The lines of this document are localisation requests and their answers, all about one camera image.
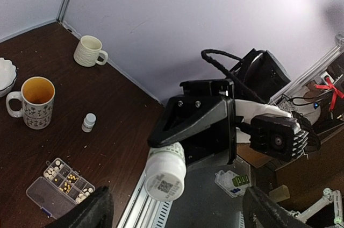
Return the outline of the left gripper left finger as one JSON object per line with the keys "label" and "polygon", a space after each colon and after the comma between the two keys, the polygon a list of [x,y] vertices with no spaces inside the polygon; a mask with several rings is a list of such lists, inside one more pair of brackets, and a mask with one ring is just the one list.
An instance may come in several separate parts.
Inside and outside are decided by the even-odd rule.
{"label": "left gripper left finger", "polygon": [[49,227],[105,227],[112,228],[114,201],[107,186],[97,188],[84,201],[50,223]]}

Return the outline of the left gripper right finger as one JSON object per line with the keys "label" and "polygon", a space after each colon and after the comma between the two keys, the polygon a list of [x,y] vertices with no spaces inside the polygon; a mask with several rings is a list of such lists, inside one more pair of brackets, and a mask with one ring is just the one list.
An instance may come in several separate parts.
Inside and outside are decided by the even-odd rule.
{"label": "left gripper right finger", "polygon": [[246,189],[242,212],[245,227],[310,227],[291,216],[256,186]]}

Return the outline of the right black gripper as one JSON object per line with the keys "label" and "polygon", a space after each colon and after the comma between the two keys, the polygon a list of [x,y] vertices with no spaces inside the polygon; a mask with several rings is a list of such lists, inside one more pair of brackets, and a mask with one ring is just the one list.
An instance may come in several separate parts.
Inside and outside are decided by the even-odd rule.
{"label": "right black gripper", "polygon": [[183,95],[169,99],[148,146],[181,142],[187,166],[232,164],[237,156],[233,81],[184,81],[180,86]]}

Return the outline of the clear plastic pill organizer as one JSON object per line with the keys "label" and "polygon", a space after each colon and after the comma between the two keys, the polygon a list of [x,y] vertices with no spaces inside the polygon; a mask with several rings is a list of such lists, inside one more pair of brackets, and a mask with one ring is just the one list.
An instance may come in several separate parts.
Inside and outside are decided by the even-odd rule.
{"label": "clear plastic pill organizer", "polygon": [[47,168],[26,190],[48,217],[58,219],[84,201],[95,186],[60,158],[46,162]]}

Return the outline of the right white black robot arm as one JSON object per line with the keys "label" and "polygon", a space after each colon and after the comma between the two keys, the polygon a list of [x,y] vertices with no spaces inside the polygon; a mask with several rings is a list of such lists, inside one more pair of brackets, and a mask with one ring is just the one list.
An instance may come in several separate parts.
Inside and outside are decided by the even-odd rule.
{"label": "right white black robot arm", "polygon": [[224,79],[193,80],[181,83],[181,95],[171,97],[161,119],[148,138],[151,148],[181,143],[187,164],[207,156],[228,152],[228,161],[237,155],[237,139],[281,160],[291,158],[296,120],[272,105],[272,95],[290,82],[283,66],[269,51],[251,50],[226,69],[213,58],[226,55],[205,49],[202,59],[220,70]]}

